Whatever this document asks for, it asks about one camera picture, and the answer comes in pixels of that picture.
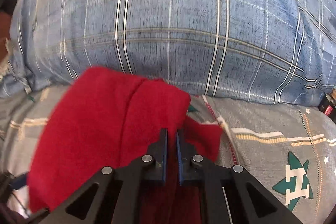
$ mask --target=red cloth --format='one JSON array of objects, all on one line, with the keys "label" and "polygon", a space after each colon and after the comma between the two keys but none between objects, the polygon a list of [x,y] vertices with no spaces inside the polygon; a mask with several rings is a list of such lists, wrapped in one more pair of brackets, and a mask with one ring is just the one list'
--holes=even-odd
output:
[{"label": "red cloth", "polygon": [[176,131],[215,160],[221,129],[201,125],[186,112],[187,93],[162,80],[88,69],[55,108],[35,152],[28,177],[30,209],[54,210],[103,166],[118,168],[144,155],[168,129],[166,186],[143,198],[142,223],[200,223],[198,192],[178,186]]}]

